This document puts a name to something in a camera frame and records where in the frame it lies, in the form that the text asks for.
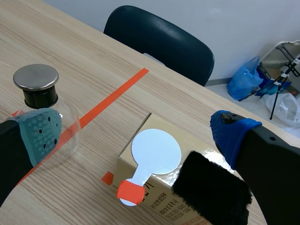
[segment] white paper cutout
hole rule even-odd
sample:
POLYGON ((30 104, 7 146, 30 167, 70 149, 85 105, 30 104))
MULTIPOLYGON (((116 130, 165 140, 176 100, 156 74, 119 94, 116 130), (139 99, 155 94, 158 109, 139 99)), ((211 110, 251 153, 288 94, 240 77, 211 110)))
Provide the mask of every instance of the white paper cutout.
MULTIPOLYGON (((167 174, 175 170, 181 160, 181 150, 177 141, 167 132, 147 129, 138 133, 132 141, 132 156, 138 164, 132 178, 127 179, 143 186, 151 174, 167 174)), ((136 204, 120 199, 128 206, 136 204)))

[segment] glass bottle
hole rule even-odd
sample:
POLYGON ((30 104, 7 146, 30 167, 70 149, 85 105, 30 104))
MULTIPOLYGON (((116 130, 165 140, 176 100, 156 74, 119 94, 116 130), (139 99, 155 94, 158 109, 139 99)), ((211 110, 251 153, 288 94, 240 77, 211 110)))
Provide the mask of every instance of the glass bottle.
POLYGON ((61 133, 55 149, 44 159, 45 165, 56 165, 78 148, 81 128, 74 107, 59 97, 55 84, 59 79, 56 69, 44 64, 32 64, 18 69, 14 74, 15 85, 23 90, 25 105, 17 114, 40 108, 53 108, 60 113, 61 133))

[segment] silver lid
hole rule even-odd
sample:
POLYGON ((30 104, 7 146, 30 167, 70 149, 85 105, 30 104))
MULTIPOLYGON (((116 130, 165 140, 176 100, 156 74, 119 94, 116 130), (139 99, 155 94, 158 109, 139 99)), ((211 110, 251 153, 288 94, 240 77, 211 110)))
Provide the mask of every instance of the silver lid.
POLYGON ((15 72, 14 83, 23 90, 38 91, 54 86, 58 78, 58 72, 53 67, 44 64, 32 64, 15 72))

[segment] black chair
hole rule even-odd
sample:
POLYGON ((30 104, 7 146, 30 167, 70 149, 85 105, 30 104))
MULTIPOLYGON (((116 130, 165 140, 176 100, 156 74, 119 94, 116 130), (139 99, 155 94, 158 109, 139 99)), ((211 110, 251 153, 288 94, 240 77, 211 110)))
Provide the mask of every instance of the black chair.
POLYGON ((121 6, 114 10, 104 33, 140 53, 151 55, 202 86, 214 68, 214 55, 203 42, 137 7, 121 6))

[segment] wooden table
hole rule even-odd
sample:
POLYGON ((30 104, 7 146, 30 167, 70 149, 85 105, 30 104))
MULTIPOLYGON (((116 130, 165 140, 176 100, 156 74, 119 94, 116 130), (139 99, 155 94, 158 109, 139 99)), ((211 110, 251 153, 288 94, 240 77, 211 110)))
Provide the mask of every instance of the wooden table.
MULTIPOLYGON (((82 130, 77 152, 52 170, 38 168, 0 209, 3 225, 167 224, 143 206, 125 207, 101 181, 114 172, 119 152, 149 112, 214 145, 210 116, 224 109, 262 121, 176 72, 38 0, 0 1, 0 122, 23 105, 14 72, 25 65, 55 67, 59 96, 79 117, 143 67, 149 73, 82 130)), ((300 140, 262 121, 294 146, 300 140)), ((250 207, 249 224, 265 224, 250 207)))

